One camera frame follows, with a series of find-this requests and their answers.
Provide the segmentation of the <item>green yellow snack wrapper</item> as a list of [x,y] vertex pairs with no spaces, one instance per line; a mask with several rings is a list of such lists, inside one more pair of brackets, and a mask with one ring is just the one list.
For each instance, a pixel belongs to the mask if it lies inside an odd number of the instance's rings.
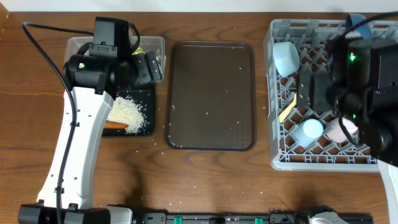
[[138,47],[132,54],[137,55],[137,54],[144,54],[144,53],[145,53],[145,51],[141,47]]

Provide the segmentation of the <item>light blue bowl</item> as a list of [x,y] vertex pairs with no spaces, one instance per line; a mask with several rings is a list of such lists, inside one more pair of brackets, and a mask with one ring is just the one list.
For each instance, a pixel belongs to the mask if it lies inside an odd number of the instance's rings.
[[293,43],[275,43],[272,53],[275,67],[281,77],[287,77],[298,71],[300,59],[297,49]]

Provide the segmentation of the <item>yellow plastic spoon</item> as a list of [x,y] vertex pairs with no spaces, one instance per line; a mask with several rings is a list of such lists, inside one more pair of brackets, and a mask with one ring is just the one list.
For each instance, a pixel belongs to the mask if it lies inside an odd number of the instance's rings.
[[283,112],[281,112],[281,114],[279,115],[279,123],[284,122],[284,120],[288,117],[288,115],[293,110],[293,108],[295,107],[296,104],[297,104],[297,94],[294,95],[294,98],[293,98],[292,102],[290,103],[290,105],[288,105],[285,108],[285,110],[283,110]]

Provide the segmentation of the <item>light blue plastic cup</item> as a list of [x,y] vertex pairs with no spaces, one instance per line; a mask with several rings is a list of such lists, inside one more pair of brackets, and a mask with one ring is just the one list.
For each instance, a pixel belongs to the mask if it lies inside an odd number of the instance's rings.
[[298,125],[292,133],[293,140],[301,147],[308,147],[323,134],[323,125],[316,119],[308,119]]

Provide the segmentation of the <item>pink plastic cup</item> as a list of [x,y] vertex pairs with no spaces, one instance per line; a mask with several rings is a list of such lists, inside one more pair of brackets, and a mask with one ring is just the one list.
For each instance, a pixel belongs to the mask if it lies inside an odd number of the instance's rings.
[[[352,121],[342,118],[342,122],[350,135],[353,135],[358,130],[358,127]],[[348,140],[339,124],[339,118],[330,121],[326,125],[326,129],[328,130],[326,136],[332,141],[342,143]]]

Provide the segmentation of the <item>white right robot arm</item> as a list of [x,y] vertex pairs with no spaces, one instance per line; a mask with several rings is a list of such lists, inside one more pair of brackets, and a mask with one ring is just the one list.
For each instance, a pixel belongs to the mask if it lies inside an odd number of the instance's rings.
[[391,223],[397,223],[397,41],[373,37],[369,25],[395,16],[385,12],[358,21],[348,15],[345,31],[326,42],[330,71],[301,72],[297,87],[298,107],[336,111],[348,141],[370,148]]

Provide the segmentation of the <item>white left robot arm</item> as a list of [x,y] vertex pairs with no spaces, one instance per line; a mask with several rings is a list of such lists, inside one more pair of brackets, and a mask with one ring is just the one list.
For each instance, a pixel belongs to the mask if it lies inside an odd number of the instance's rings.
[[93,40],[56,69],[65,87],[63,121],[52,165],[19,223],[139,223],[131,207],[93,207],[93,177],[103,129],[117,92],[162,78],[153,52],[137,53],[133,23],[97,17]]

